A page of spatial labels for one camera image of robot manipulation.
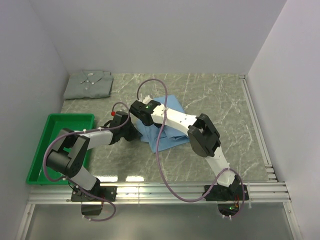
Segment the light blue long sleeve shirt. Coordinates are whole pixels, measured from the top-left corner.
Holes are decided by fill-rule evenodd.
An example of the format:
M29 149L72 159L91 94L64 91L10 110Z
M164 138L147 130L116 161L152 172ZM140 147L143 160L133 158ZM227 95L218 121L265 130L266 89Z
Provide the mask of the light blue long sleeve shirt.
M174 95L168 95L167 107L181 113L185 112ZM136 121L136 127L137 130L142 134L140 140L148 143L151 151L155 153L160 128L156 127L155 125L145 126L139 119ZM189 142L190 141L187 135L183 134L177 129L165 126L160 136L158 151L161 152Z

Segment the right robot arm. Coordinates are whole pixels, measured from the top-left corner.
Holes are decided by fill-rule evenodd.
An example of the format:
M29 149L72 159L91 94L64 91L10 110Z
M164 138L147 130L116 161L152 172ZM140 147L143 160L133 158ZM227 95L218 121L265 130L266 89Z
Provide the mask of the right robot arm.
M213 184L202 197L186 199L186 202L197 202L209 194L215 194L217 201L235 199L241 186L241 178L230 168L221 148L220 134L206 114L185 114L153 99L147 103L136 100L129 111L145 126L160 125L161 131L168 126L182 132L188 136L192 150L209 163L215 174Z

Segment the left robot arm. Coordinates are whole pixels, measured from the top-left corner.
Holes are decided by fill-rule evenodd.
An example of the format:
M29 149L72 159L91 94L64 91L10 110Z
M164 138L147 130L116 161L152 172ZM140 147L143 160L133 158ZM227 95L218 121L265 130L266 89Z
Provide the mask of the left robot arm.
M112 116L113 119L96 129L74 131L63 128L43 157L42 168L47 179L54 182L65 178L74 184L76 195L83 194L89 201L103 197L113 201L114 195L106 193L101 181L84 167L87 151L113 145L121 139L131 142L142 134L135 128L128 113L116 111L112 112Z

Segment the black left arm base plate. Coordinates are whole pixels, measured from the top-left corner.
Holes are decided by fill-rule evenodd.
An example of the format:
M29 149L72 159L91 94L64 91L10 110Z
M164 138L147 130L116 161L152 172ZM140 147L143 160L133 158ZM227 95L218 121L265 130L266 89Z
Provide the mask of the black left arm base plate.
M114 204L117 195L116 186L101 186L101 182L98 179L91 190L85 190L75 183L71 185L69 182L68 184L72 189L70 201L72 203L81 203L80 210L84 219L91 222L103 222L115 216L117 211ZM106 218L96 218L102 213L105 204L110 204L113 212Z

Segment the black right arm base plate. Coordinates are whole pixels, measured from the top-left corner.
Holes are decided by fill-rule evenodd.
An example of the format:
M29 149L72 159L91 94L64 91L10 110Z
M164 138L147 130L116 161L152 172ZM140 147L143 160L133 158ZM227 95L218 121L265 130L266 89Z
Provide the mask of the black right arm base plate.
M250 196L246 185L238 185L235 190L230 190L217 184L204 199L207 202L222 202L217 205L219 213L223 218L232 219L242 209L242 204L250 200Z

